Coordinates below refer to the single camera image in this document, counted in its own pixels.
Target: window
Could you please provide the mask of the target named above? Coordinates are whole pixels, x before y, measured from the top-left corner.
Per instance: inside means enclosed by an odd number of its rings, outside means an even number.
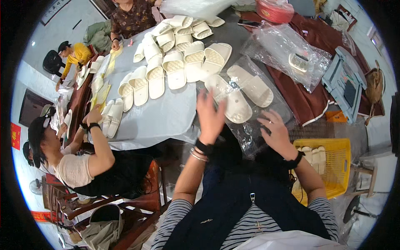
[[[40,116],[43,107],[47,104],[53,105],[51,101],[38,96],[29,89],[26,89],[24,99],[22,101],[19,123],[29,127],[30,123],[35,118]]]

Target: wristwatch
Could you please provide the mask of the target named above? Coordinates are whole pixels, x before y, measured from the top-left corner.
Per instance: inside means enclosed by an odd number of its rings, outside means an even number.
[[[205,156],[209,156],[214,149],[214,145],[211,144],[205,145],[201,141],[199,141],[199,139],[197,139],[195,147],[201,150]]]
[[[101,129],[101,127],[100,127],[99,124],[97,124],[97,123],[91,123],[91,124],[89,125],[88,131],[90,132],[90,130],[91,130],[93,127],[99,127],[99,129]]]
[[[287,161],[287,163],[288,163],[288,170],[291,170],[291,169],[295,169],[295,168],[297,168],[297,165],[299,164],[299,162],[301,161],[301,158],[303,157],[303,156],[305,156],[306,154],[304,153],[304,152],[302,152],[302,151],[299,151],[298,152],[298,154],[297,154],[297,157],[296,157],[296,159],[294,159],[294,160],[288,160]]]

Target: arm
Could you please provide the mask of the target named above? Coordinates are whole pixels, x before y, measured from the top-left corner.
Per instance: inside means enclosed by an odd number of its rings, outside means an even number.
[[[213,91],[211,90],[207,98],[204,99],[205,90],[200,91],[197,97],[197,114],[200,121],[201,134],[199,141],[205,145],[214,144],[218,135],[222,131],[225,124],[225,109],[226,102],[220,102],[218,111],[214,110]],[[197,157],[204,157],[202,154],[196,154]],[[205,161],[199,160],[196,157],[190,155],[185,167],[180,173],[176,182],[174,195],[172,200],[183,199],[194,204],[196,199],[196,192],[200,185],[203,172],[204,172]]]
[[[265,142],[285,160],[295,160],[298,151],[290,143],[288,129],[285,127],[282,117],[273,110],[271,110],[271,112],[263,111],[263,115],[268,118],[269,121],[261,118],[257,120],[271,131],[271,135],[268,135],[267,132],[261,128],[261,134]],[[300,160],[294,171],[307,194],[308,203],[312,202],[317,197],[326,198],[324,182],[304,157]]]
[[[98,123],[102,116],[98,110],[100,105],[96,105],[86,117],[88,126],[90,123]],[[109,170],[115,162],[114,155],[108,145],[107,139],[104,137],[99,127],[93,127],[90,130],[93,139],[95,154],[89,157],[89,174],[95,177]]]

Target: white t-shirt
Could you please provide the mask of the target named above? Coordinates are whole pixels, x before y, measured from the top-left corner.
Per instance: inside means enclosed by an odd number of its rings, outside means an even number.
[[[94,178],[89,173],[90,155],[77,156],[71,153],[67,146],[61,151],[64,157],[56,166],[55,176],[71,188],[82,187],[89,184]]]

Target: black office chair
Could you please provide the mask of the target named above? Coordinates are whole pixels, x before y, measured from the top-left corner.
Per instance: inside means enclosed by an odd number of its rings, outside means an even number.
[[[43,60],[44,70],[61,77],[62,74],[59,72],[61,67],[65,68],[65,63],[55,50],[50,50]]]

